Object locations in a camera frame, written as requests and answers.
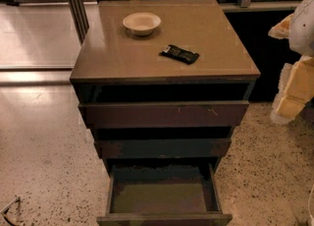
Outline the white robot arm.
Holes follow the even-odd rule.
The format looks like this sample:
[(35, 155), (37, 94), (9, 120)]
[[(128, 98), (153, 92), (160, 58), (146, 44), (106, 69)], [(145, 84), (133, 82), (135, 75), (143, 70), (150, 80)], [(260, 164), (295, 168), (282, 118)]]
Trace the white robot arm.
[(272, 122), (285, 125), (314, 97), (314, 0), (303, 0), (292, 14), (271, 27), (268, 35), (287, 39), (289, 48), (301, 55), (293, 65), (284, 64), (272, 104)]

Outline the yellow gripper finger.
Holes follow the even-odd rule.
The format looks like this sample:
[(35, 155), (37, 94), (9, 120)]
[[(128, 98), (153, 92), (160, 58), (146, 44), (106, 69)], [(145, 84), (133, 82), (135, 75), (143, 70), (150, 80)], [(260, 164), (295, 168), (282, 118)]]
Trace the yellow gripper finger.
[(275, 113), (287, 119), (294, 119), (314, 97), (314, 58), (302, 56), (291, 67)]
[(268, 31), (268, 35), (275, 39), (288, 39), (291, 19), (292, 15), (286, 16), (275, 26), (271, 27)]

